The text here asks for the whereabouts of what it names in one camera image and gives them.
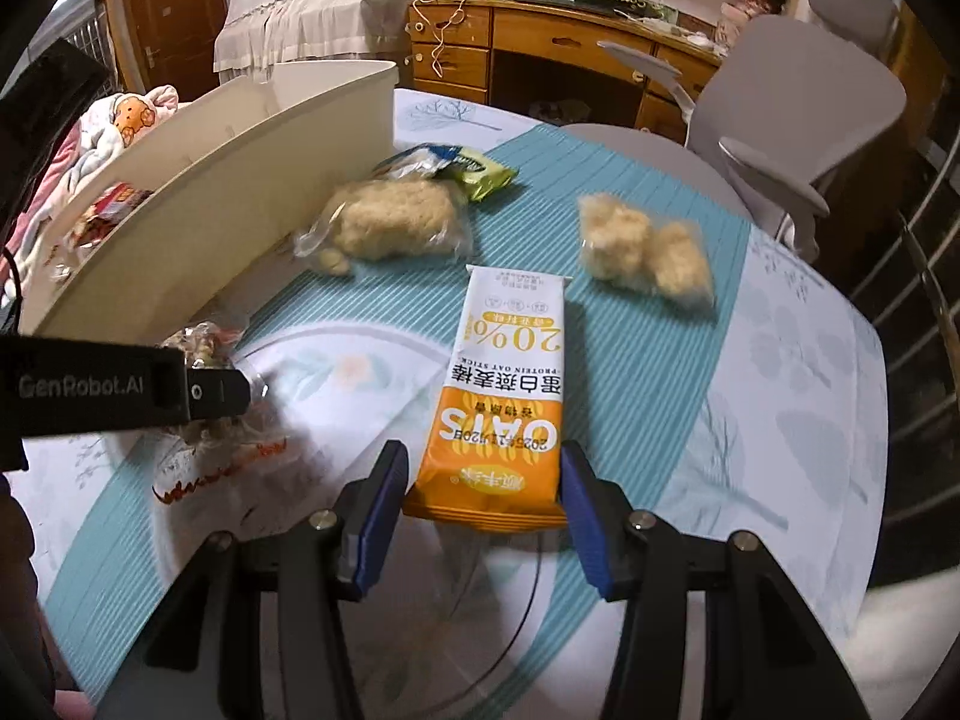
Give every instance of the green package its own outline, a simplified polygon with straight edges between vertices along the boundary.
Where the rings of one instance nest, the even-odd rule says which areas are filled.
[[[443,169],[443,177],[456,181],[470,202],[480,202],[492,191],[505,187],[517,175],[512,167],[505,167],[488,159],[472,148],[461,148],[453,164]]]

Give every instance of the protein oat stick package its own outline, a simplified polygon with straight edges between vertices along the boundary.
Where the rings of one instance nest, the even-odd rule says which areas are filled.
[[[563,276],[472,266],[405,514],[499,533],[565,526],[564,286]]]

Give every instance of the floral tablecloth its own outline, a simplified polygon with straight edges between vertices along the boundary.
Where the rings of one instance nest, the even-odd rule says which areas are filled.
[[[535,125],[461,100],[395,93],[398,148],[434,141],[486,151]],[[119,538],[140,539],[152,555],[130,603],[148,603],[142,599],[160,597],[206,533],[227,527],[255,538],[287,527],[362,476],[383,437],[401,437],[419,459],[448,357],[425,338],[347,322],[271,333],[243,353],[269,372],[289,418],[309,437],[275,464],[196,488],[174,505],[164,502],[164,476],[184,455],[162,437],[33,440],[32,470],[11,475],[37,536],[41,603],[94,698],[112,673],[100,664],[102,637],[71,613],[69,594],[56,588],[61,565],[72,560],[76,570],[83,561],[77,550],[68,553],[88,514],[97,517],[104,500],[114,514],[130,508],[130,533]],[[344,428],[341,416],[361,404],[371,415],[365,428]],[[883,356],[872,327],[813,269],[752,229],[709,391],[654,509],[701,536],[758,533],[829,635],[843,640],[877,545],[886,413]],[[144,508],[142,495],[133,501],[119,488],[153,490],[154,498]],[[491,539],[402,519],[380,585],[360,607],[343,608],[368,716],[595,716],[616,654],[620,605],[594,605],[531,685],[507,689],[544,624],[565,547],[563,533]],[[125,568],[98,563],[85,570],[99,572],[109,586],[110,572]],[[691,605],[696,624],[702,601]],[[697,689],[688,683],[686,690]],[[269,684],[265,694],[275,694]]]

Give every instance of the floor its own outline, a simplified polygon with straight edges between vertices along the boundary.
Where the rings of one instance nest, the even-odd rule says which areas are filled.
[[[840,654],[872,720],[912,707],[960,632],[960,567],[867,593]]]

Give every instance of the blue gripper pad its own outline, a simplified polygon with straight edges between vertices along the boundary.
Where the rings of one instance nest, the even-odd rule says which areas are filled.
[[[625,531],[630,502],[618,485],[596,478],[577,442],[560,447],[560,504],[589,584],[607,601],[628,598],[640,582]]]
[[[349,600],[358,601],[380,580],[406,493],[407,448],[389,440],[370,475],[359,483],[340,540],[337,578]]]

